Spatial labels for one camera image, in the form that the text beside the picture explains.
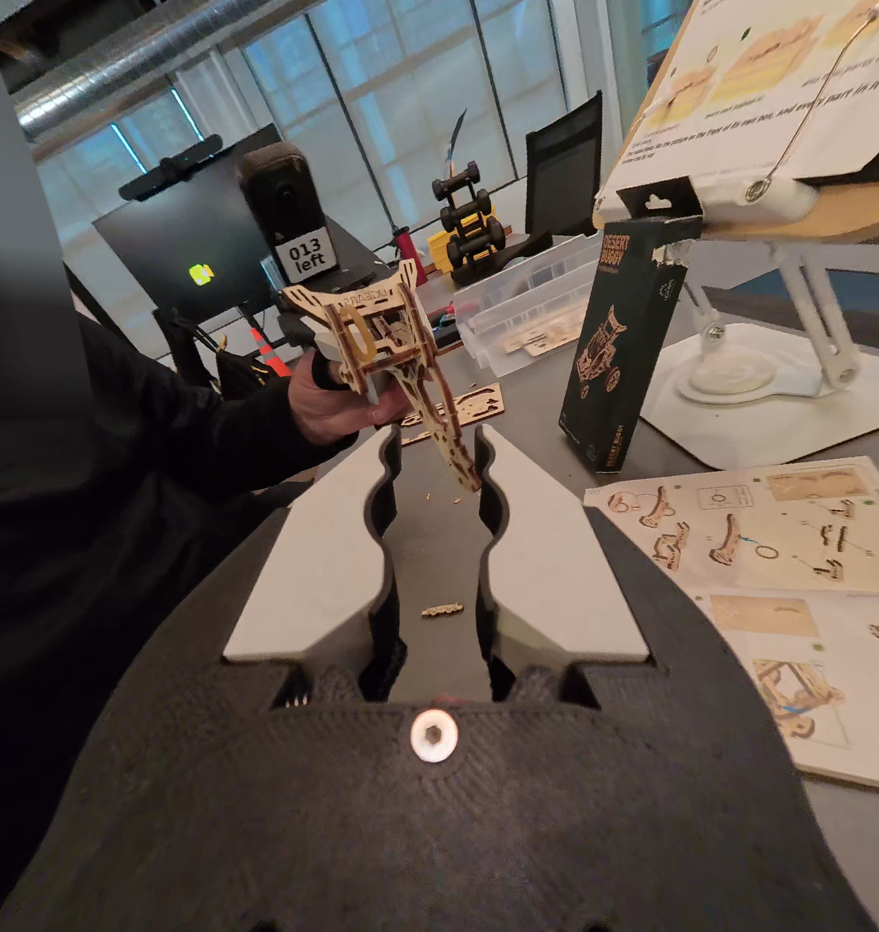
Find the black dumbbell rack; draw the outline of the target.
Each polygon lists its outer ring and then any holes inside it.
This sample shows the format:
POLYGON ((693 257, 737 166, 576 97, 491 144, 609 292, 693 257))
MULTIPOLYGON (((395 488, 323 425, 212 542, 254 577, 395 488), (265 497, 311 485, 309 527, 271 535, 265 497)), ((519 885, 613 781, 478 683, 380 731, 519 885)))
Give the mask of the black dumbbell rack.
POLYGON ((488 191, 477 187, 480 168, 474 160, 466 169, 432 183, 434 198, 446 204, 439 220, 450 235, 446 254, 453 283, 462 288, 503 268, 507 235, 493 215, 488 191))

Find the dark model kit box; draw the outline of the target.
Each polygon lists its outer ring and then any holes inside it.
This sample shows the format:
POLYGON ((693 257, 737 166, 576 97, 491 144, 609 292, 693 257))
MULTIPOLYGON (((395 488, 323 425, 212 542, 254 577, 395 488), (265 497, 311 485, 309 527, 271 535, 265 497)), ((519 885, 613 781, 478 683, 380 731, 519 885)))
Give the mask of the dark model kit box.
POLYGON ((607 223, 559 426, 598 473, 620 472, 702 216, 607 223))

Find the white document stand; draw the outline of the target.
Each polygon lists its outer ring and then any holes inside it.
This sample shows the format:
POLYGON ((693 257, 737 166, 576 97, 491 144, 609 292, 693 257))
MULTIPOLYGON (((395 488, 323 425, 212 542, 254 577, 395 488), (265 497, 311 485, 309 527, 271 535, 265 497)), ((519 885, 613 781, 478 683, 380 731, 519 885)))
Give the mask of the white document stand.
MULTIPOLYGON (((620 155, 631 136, 632 126, 620 155)), ((879 357, 854 344, 815 250, 879 239, 879 182, 826 184, 815 194, 806 216, 786 223, 714 223, 698 214, 700 238, 763 243, 805 332, 725 324, 702 286, 685 282, 697 334, 659 353, 643 418, 713 469, 789 463, 879 430, 879 357)), ((683 216, 668 208, 643 216, 653 217, 683 216)))

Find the clear plastic organiser box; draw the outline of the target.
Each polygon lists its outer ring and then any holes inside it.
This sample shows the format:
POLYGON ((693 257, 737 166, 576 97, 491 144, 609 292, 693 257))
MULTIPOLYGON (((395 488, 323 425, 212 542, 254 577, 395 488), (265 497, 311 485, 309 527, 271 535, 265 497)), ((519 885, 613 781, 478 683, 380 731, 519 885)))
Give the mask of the clear plastic organiser box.
POLYGON ((602 232, 562 239, 550 250, 454 294, 458 334, 478 367, 503 377, 541 358, 503 350, 508 337, 528 328, 553 321, 580 323, 582 328, 602 239, 602 232))

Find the black office chair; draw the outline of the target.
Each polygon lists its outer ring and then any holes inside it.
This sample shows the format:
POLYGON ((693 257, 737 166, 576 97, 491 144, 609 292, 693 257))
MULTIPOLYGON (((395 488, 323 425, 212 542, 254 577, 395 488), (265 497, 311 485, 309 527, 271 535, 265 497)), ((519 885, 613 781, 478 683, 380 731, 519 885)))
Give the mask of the black office chair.
POLYGON ((590 236, 601 180, 603 95, 526 134, 528 235, 590 236))

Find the person's left forearm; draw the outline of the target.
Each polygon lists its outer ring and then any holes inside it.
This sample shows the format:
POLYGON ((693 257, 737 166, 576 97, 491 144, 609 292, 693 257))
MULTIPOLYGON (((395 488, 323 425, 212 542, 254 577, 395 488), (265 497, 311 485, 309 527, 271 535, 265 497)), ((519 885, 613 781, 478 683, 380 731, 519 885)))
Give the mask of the person's left forearm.
POLYGON ((86 316, 77 319, 93 405, 68 440, 60 476, 86 503, 100 503, 105 494, 125 497, 154 475, 218 503, 317 467, 358 437, 330 446, 307 441, 288 404, 291 376, 244 400, 222 400, 86 316))

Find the assembly instruction booklet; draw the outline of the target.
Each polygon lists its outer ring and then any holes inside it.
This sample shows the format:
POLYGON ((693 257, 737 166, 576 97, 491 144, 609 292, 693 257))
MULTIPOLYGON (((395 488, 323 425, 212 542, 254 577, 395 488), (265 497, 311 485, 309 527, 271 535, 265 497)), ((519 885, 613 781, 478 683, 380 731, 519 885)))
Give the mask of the assembly instruction booklet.
POLYGON ((879 470, 868 457, 587 489, 712 621, 804 773, 879 788, 879 470))

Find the black monitor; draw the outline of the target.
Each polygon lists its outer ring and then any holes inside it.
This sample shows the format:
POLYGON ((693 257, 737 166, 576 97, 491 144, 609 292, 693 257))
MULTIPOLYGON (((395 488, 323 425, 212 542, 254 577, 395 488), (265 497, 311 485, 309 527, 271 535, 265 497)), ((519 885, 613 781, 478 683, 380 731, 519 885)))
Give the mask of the black monitor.
POLYGON ((269 124, 202 162, 183 180, 96 219, 96 231, 162 311, 195 323, 272 305, 270 249, 239 184, 247 153, 281 140, 269 124))

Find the wooden part sheet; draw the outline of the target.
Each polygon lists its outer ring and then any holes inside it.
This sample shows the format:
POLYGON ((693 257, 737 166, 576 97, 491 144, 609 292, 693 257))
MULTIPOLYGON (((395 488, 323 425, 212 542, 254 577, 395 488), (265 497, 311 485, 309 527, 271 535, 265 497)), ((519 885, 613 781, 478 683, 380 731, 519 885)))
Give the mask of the wooden part sheet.
MULTIPOLYGON (((455 399, 455 404, 456 415, 461 427, 498 416, 505 411, 500 382, 494 382, 480 389, 473 387, 469 392, 458 396, 455 399)), ((400 426, 404 430, 408 428, 412 430, 422 423, 422 415, 414 412, 405 416, 400 422, 400 426)), ((401 447, 412 446, 431 438, 430 431, 422 431, 417 434, 408 433, 402 437, 401 447)))
POLYGON ((503 350, 508 354, 523 350, 536 357, 565 344, 577 342, 580 332, 580 323, 553 321, 508 337, 503 343, 503 350))

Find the printed instruction sheet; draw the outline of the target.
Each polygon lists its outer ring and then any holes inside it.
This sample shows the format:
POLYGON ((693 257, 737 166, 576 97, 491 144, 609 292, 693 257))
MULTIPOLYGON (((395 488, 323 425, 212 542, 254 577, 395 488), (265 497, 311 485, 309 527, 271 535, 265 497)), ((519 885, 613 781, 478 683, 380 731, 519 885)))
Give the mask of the printed instruction sheet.
POLYGON ((695 2, 596 196, 604 220, 801 219, 879 182, 879 2, 695 2))

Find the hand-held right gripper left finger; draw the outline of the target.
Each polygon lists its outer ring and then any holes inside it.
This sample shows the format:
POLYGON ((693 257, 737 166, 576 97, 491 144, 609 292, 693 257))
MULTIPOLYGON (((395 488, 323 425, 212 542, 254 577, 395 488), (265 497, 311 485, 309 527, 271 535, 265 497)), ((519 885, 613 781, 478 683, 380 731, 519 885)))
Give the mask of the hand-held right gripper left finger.
POLYGON ((387 701, 407 656, 384 541, 400 469, 399 426, 381 428, 294 501, 224 661, 290 663, 307 685, 340 666, 366 700, 387 701))

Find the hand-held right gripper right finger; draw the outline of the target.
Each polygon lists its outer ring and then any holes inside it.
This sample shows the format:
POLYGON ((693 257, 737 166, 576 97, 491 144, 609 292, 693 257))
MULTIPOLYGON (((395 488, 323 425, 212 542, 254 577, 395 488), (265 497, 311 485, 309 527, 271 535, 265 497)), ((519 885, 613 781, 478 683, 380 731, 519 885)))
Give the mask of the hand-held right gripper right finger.
POLYGON ((632 666, 648 646, 576 496, 493 428, 474 436, 480 555, 476 625, 493 701, 521 674, 632 666))

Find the red hand pump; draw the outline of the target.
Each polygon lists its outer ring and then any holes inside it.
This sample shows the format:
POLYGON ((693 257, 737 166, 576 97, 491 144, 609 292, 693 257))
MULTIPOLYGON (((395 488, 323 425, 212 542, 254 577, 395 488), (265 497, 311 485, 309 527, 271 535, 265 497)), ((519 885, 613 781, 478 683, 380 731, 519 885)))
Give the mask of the red hand pump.
POLYGON ((421 261, 420 252, 416 249, 410 237, 409 227, 394 227, 392 242, 397 250, 399 261, 412 262, 415 267, 415 286, 426 284, 427 278, 421 261))

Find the silver ventilation duct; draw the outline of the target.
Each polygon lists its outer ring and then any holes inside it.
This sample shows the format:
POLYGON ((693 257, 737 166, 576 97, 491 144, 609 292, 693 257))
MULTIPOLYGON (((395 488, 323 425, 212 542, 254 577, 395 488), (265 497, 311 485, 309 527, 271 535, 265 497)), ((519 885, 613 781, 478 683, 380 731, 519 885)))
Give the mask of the silver ventilation duct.
POLYGON ((293 15, 314 1, 171 1, 52 68, 11 97, 19 126, 37 145, 93 107, 173 71, 252 21, 293 15))

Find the wooden buggy model frame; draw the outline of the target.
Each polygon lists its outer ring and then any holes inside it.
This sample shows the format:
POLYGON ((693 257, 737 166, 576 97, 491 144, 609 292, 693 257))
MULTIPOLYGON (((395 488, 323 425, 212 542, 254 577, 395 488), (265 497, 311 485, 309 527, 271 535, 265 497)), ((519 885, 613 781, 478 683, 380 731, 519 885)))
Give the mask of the wooden buggy model frame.
POLYGON ((333 334, 340 376, 351 390, 365 393, 370 380, 384 372, 396 379, 460 485, 477 492, 480 478, 415 294, 417 278, 416 262, 402 259, 394 275, 363 289, 331 295, 291 285, 276 296, 333 334))

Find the black bag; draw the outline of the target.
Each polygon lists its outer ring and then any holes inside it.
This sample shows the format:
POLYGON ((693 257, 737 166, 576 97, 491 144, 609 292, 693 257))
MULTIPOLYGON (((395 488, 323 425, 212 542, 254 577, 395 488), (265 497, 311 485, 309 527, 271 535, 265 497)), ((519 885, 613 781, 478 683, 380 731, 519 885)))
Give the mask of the black bag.
POLYGON ((165 337, 177 374, 190 386, 213 389, 224 400, 238 401, 291 375, 274 352, 260 358, 234 354, 227 348, 227 337, 216 341, 174 309, 154 309, 152 316, 165 337))

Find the black webcam bar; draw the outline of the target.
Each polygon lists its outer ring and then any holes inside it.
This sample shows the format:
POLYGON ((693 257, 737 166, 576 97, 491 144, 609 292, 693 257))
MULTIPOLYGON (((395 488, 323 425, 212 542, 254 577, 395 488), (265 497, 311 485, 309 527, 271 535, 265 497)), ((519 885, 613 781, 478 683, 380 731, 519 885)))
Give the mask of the black webcam bar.
POLYGON ((159 164, 119 188, 119 197, 126 202, 143 202, 167 188, 186 182, 222 151, 223 140, 212 134, 172 157, 164 157, 159 164))

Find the person's left hand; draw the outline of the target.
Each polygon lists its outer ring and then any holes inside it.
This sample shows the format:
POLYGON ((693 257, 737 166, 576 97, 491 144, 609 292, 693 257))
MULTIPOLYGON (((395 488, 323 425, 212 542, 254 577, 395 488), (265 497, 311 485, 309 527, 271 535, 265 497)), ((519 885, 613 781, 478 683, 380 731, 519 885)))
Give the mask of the person's left hand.
POLYGON ((287 387, 294 423, 310 443, 330 446, 368 428, 381 428, 410 414, 411 404, 392 382, 372 402, 338 381, 339 367, 317 350, 297 361, 287 387))

